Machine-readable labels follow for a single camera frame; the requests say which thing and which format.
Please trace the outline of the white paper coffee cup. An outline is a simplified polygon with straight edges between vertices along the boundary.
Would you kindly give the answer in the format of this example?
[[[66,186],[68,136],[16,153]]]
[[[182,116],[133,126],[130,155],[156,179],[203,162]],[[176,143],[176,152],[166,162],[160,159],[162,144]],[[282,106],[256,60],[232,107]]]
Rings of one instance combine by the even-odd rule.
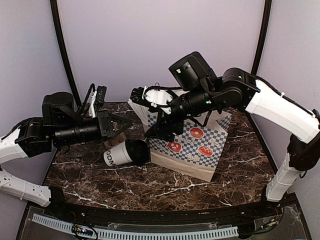
[[[103,158],[108,167],[114,167],[132,162],[125,142],[106,150],[103,154]]]

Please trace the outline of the black coffee lid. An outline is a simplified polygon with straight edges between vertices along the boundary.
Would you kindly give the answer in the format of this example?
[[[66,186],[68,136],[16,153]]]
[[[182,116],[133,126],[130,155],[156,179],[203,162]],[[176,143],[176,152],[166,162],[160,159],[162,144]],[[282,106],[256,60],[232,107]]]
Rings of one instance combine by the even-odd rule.
[[[132,160],[132,164],[138,167],[143,166],[143,148],[147,143],[139,139],[126,139],[125,146]]]

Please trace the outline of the blue checkered paper bag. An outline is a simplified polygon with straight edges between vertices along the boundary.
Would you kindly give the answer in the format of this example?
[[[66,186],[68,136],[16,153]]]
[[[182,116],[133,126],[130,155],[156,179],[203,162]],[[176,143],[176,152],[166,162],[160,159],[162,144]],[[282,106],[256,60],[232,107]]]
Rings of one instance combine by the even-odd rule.
[[[205,127],[187,119],[172,142],[149,138],[151,162],[210,182],[222,155],[232,114],[213,111]]]

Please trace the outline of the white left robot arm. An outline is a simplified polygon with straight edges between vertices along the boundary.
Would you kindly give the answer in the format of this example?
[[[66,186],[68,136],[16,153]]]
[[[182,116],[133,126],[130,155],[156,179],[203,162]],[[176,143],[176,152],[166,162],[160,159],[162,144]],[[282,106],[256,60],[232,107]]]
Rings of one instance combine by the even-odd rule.
[[[17,123],[0,139],[0,162],[32,158],[49,153],[52,148],[110,140],[132,126],[132,121],[107,110],[98,110],[95,117],[84,117],[74,111],[74,97],[69,92],[46,95],[42,116]],[[50,207],[60,218],[71,213],[59,187],[38,185],[0,170],[0,190],[6,194]]]

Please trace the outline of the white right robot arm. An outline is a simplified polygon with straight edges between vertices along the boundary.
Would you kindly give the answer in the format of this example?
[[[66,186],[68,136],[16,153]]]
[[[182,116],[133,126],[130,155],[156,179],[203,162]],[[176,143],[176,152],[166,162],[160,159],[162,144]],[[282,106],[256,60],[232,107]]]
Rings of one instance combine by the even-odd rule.
[[[146,136],[171,142],[182,133],[184,120],[194,120],[210,111],[232,107],[267,119],[290,132],[290,142],[281,167],[266,186],[265,198],[255,213],[266,217],[298,177],[312,169],[320,158],[320,115],[300,106],[263,78],[232,67],[218,77],[197,51],[169,67],[183,90],[176,95],[169,87],[147,86],[142,99],[158,110],[155,124]]]

